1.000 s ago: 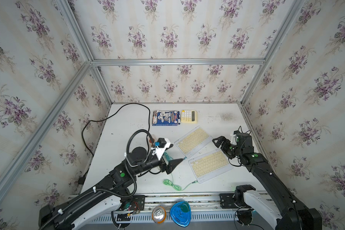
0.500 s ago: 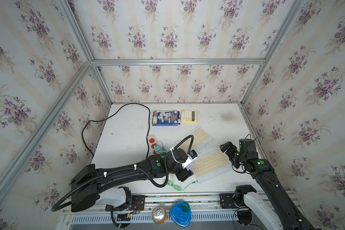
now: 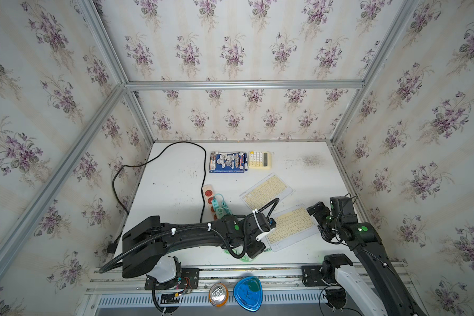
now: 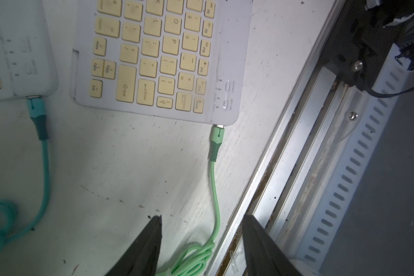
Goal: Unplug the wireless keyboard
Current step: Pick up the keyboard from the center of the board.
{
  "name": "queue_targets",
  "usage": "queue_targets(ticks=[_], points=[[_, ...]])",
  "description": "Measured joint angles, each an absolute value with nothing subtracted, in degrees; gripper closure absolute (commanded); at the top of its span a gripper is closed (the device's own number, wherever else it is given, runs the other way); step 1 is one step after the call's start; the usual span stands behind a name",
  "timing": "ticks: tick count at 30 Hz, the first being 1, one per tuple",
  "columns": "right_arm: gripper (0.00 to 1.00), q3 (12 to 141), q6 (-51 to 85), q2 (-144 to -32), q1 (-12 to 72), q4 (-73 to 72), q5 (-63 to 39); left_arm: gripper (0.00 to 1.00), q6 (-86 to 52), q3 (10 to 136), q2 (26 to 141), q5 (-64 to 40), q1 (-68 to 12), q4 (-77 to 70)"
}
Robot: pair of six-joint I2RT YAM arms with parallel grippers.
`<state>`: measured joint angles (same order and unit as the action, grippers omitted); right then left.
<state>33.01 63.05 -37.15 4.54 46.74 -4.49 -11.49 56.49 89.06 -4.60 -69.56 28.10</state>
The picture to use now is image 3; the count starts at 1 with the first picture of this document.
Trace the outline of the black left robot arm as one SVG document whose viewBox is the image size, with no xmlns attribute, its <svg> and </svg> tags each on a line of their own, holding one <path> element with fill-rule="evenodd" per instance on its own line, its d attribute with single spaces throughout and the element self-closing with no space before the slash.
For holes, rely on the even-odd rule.
<svg viewBox="0 0 474 316">
<path fill-rule="evenodd" d="M 99 269 L 100 274 L 116 268 L 131 279 L 150 272 L 161 258 L 174 251 L 203 246 L 220 247 L 235 259 L 255 258 L 265 251 L 262 238 L 277 222 L 263 213 L 225 215 L 207 223 L 175 225 L 151 216 L 122 236 L 122 252 Z"/>
</svg>

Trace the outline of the green charger plug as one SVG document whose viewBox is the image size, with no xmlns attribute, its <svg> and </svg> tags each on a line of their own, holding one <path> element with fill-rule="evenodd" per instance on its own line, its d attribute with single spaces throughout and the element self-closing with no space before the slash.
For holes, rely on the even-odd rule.
<svg viewBox="0 0 474 316">
<path fill-rule="evenodd" d="M 224 216 L 229 214 L 228 210 L 228 208 L 220 206 L 218 208 L 215 208 L 215 214 L 218 219 L 222 219 Z"/>
</svg>

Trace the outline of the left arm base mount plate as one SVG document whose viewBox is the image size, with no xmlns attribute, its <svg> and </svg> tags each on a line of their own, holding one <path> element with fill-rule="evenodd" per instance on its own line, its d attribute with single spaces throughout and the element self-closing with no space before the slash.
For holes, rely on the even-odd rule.
<svg viewBox="0 0 474 316">
<path fill-rule="evenodd" d="M 182 268 L 175 278 L 165 282 L 155 283 L 156 290 L 195 290 L 200 278 L 199 268 Z"/>
</svg>

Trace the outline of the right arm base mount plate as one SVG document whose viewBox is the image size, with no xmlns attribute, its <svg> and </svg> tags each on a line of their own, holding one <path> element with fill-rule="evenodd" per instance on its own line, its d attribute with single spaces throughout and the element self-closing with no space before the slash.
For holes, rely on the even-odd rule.
<svg viewBox="0 0 474 316">
<path fill-rule="evenodd" d="M 305 287 L 324 287 L 328 283 L 324 280 L 324 271 L 322 265 L 303 265 L 302 270 L 302 284 Z"/>
</svg>

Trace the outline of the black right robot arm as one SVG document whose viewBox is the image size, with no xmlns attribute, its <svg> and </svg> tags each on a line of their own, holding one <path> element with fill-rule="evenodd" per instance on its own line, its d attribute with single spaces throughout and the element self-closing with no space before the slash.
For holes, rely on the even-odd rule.
<svg viewBox="0 0 474 316">
<path fill-rule="evenodd" d="M 304 266 L 303 284 L 344 290 L 363 315 L 425 315 L 393 267 L 383 241 L 370 223 L 361 223 L 348 196 L 330 198 L 307 208 L 325 242 L 338 238 L 358 258 L 372 284 L 368 285 L 345 254 L 326 255 L 319 266 Z"/>
</svg>

